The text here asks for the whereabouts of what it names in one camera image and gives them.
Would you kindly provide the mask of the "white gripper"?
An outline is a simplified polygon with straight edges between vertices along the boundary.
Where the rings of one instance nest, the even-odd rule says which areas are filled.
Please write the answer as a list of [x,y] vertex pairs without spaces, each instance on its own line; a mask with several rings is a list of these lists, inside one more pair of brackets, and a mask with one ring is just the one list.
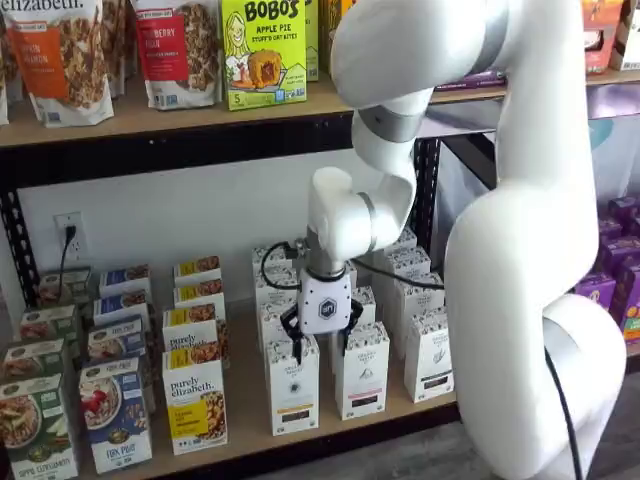
[[281,326],[292,340],[297,364],[302,363],[304,335],[337,331],[335,353],[344,356],[351,332],[363,312],[361,303],[351,300],[350,275],[343,270],[337,276],[323,277],[304,268],[300,281],[298,306],[292,305],[280,315]]

